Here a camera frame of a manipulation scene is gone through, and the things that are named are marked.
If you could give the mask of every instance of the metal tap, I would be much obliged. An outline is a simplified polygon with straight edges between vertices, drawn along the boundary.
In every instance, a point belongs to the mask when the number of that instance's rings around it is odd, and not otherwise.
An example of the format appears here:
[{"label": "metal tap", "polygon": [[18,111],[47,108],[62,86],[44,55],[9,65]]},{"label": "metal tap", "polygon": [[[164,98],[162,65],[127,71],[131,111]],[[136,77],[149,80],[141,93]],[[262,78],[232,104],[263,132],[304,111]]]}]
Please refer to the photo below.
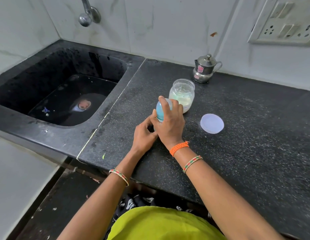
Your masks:
[{"label": "metal tap", "polygon": [[85,13],[79,15],[78,22],[84,27],[91,25],[92,21],[96,24],[100,23],[101,15],[99,11],[95,7],[92,7],[88,0],[82,0],[82,2]]}]

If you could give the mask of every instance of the hand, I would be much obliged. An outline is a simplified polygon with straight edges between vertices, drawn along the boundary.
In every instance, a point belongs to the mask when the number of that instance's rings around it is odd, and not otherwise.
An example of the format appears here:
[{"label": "hand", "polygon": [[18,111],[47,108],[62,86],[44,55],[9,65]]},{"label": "hand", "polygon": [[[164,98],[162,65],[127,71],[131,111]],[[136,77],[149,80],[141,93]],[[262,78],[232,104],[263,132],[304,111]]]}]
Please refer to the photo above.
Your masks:
[{"label": "hand", "polygon": [[178,104],[177,100],[171,99],[173,109],[170,110],[169,104],[163,96],[159,96],[158,100],[163,108],[164,121],[162,123],[158,121],[156,109],[153,110],[150,121],[153,123],[154,129],[157,131],[162,143],[170,150],[173,146],[184,142],[181,139],[185,125],[183,105]]},{"label": "hand", "polygon": [[132,151],[143,156],[156,141],[158,134],[157,132],[149,132],[147,127],[152,124],[150,117],[147,117],[141,124],[136,126],[134,133],[134,141]]}]

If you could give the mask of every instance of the pink sticker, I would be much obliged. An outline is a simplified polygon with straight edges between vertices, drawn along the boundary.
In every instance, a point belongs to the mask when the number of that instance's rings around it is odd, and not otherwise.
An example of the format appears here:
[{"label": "pink sticker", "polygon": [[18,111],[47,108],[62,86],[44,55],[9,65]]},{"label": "pink sticker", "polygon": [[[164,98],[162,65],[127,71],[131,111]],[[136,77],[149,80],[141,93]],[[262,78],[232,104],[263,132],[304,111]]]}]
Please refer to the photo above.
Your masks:
[{"label": "pink sticker", "polygon": [[198,71],[198,72],[203,72],[203,70],[204,70],[204,67],[202,67],[201,65],[199,65],[198,68],[197,68],[197,71]]}]

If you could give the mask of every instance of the sink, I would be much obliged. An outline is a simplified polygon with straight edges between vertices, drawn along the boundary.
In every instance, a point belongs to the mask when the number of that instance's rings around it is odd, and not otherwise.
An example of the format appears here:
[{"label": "sink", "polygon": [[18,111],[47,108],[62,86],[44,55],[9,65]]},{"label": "sink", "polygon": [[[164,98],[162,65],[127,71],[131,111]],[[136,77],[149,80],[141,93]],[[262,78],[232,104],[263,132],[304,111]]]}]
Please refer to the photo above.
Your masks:
[{"label": "sink", "polygon": [[127,70],[126,62],[58,48],[0,85],[0,105],[61,126],[88,120]]}]

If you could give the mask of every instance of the pot handle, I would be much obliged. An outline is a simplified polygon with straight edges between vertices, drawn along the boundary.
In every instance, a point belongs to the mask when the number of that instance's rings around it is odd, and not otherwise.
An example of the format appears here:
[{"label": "pot handle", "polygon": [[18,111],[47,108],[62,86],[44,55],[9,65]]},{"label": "pot handle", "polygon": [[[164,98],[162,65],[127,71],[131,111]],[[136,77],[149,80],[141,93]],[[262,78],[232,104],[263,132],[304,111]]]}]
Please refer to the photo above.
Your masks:
[{"label": "pot handle", "polygon": [[221,61],[218,61],[217,63],[216,63],[216,65],[217,64],[221,64],[215,71],[213,71],[213,73],[215,73],[215,72],[217,72],[219,69],[221,69],[221,67],[223,66],[223,63],[221,62]]}]

